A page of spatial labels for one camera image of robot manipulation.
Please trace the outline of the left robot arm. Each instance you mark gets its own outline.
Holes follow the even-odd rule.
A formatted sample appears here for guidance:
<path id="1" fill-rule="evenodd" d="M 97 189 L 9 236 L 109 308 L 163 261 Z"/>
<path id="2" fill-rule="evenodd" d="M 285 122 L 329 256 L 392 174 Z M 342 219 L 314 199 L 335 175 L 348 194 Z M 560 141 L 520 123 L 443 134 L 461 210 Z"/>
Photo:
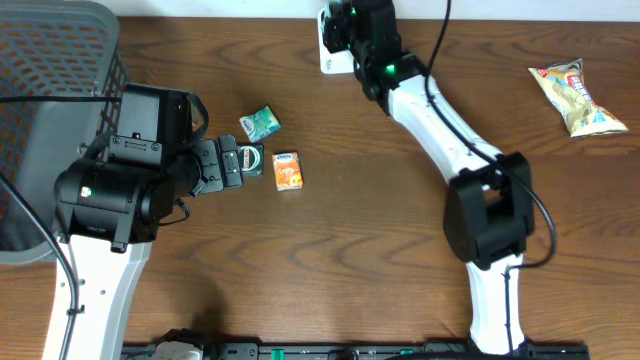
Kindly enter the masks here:
<path id="1" fill-rule="evenodd" d="M 158 230 L 184 197 L 242 185 L 232 135 L 205 137 L 195 94 L 128 84 L 114 133 L 56 179 L 61 255 L 45 359 L 117 359 Z"/>

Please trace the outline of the large yellow wipes pack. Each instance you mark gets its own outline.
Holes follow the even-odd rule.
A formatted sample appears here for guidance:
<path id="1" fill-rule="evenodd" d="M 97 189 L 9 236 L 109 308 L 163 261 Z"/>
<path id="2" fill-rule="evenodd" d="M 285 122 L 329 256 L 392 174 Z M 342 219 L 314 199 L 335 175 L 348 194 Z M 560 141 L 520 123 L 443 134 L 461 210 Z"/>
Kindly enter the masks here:
<path id="1" fill-rule="evenodd" d="M 528 69 L 553 107 L 561 114 L 571 138 L 626 133 L 629 129 L 595 103 L 585 86 L 582 58 Z"/>

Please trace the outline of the blue Kleenex tissue pack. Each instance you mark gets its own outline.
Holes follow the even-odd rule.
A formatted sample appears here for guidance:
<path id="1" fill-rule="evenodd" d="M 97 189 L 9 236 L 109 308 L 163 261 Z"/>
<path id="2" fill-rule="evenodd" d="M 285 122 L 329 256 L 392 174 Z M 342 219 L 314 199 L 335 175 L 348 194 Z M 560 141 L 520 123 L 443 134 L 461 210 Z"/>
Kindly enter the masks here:
<path id="1" fill-rule="evenodd" d="M 281 128 L 279 120 L 269 106 L 241 117 L 239 123 L 250 142 L 259 142 Z"/>

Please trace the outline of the dark green round-label pack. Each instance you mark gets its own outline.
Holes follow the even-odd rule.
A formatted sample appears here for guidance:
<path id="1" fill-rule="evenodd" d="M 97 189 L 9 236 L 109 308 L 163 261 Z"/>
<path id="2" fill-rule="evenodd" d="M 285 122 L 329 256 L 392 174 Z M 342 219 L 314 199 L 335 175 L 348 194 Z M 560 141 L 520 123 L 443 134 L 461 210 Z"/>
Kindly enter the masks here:
<path id="1" fill-rule="evenodd" d="M 259 177 L 264 172 L 264 146 L 260 143 L 238 147 L 238 159 L 245 177 Z"/>

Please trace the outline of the orange Kleenex tissue pack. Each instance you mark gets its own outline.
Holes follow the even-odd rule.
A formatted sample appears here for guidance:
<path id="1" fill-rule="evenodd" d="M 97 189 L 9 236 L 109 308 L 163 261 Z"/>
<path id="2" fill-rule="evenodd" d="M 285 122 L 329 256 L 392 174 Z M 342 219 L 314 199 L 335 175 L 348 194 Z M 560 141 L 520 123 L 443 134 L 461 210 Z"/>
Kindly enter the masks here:
<path id="1" fill-rule="evenodd" d="M 304 181 L 297 152 L 274 154 L 272 161 L 278 191 L 303 187 Z"/>

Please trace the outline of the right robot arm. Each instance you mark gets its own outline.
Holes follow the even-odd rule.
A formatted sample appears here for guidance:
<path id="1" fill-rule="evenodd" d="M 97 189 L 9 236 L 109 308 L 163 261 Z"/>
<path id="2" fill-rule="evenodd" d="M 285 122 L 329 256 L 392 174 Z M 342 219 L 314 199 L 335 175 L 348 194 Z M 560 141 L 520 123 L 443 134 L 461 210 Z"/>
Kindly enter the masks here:
<path id="1" fill-rule="evenodd" d="M 329 1 L 318 26 L 323 72 L 354 74 L 447 184 L 443 229 L 469 275 L 471 344 L 483 354 L 524 355 L 518 277 L 535 227 L 527 160 L 503 154 L 451 107 L 429 66 L 404 49 L 392 2 Z"/>

